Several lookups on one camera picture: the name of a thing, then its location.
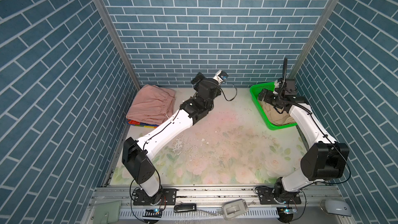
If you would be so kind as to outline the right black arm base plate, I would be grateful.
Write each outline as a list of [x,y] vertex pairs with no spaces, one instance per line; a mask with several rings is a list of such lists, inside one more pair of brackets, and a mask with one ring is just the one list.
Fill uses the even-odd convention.
[[288,203],[298,205],[302,203],[298,192],[285,192],[266,186],[256,187],[254,192],[258,195],[261,205],[285,205]]

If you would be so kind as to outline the green plastic basket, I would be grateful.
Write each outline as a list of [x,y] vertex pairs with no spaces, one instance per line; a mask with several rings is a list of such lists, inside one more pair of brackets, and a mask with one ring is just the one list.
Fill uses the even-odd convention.
[[270,91],[271,95],[273,95],[274,89],[275,82],[262,83],[250,87],[252,101],[262,119],[270,130],[279,130],[296,126],[297,123],[288,113],[283,112],[279,114],[272,105],[261,101],[267,91]]

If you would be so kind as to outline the rainbow striped shorts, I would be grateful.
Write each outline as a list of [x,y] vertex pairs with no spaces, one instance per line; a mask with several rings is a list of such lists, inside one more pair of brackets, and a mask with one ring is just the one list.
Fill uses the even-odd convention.
[[158,125],[156,125],[156,124],[147,124],[147,123],[138,122],[138,121],[130,120],[130,119],[127,119],[127,124],[131,125],[131,126],[144,127],[144,128],[157,128],[158,127]]

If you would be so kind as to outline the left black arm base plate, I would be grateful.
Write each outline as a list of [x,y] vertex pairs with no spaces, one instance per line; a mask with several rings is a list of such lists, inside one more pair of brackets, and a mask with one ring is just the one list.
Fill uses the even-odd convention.
[[162,188],[154,196],[150,197],[143,189],[137,189],[133,193],[133,205],[149,206],[149,205],[175,205],[177,197],[176,188]]

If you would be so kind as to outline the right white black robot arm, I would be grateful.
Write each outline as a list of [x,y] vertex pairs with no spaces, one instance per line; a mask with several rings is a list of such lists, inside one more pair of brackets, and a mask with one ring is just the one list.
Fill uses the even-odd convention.
[[321,124],[303,96],[284,96],[263,89],[258,100],[270,104],[278,113],[286,112],[294,119],[308,143],[309,150],[300,161],[300,168],[275,182],[274,194],[296,193],[313,183],[341,178],[349,155],[349,147],[339,143]]

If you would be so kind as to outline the beige shorts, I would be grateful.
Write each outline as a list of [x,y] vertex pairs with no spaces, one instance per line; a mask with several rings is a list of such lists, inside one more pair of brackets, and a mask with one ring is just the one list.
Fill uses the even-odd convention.
[[273,125],[282,126],[296,123],[296,121],[286,111],[283,111],[280,114],[277,110],[274,109],[272,105],[266,102],[260,101],[259,104],[263,109],[266,117]]

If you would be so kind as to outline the pink shorts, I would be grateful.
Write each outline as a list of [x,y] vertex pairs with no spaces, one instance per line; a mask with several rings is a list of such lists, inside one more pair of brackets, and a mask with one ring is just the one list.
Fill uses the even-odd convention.
[[176,91],[155,85],[145,85],[135,96],[126,119],[161,125],[174,113]]

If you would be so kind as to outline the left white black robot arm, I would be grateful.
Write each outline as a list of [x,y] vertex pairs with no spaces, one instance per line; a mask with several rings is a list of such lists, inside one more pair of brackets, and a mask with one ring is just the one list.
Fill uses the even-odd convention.
[[124,141],[122,164],[148,197],[157,198],[162,191],[152,159],[173,138],[208,115],[214,107],[214,99],[222,94],[221,84],[227,78],[228,74],[222,70],[212,78],[198,73],[191,81],[194,96],[184,101],[176,113],[145,136]]

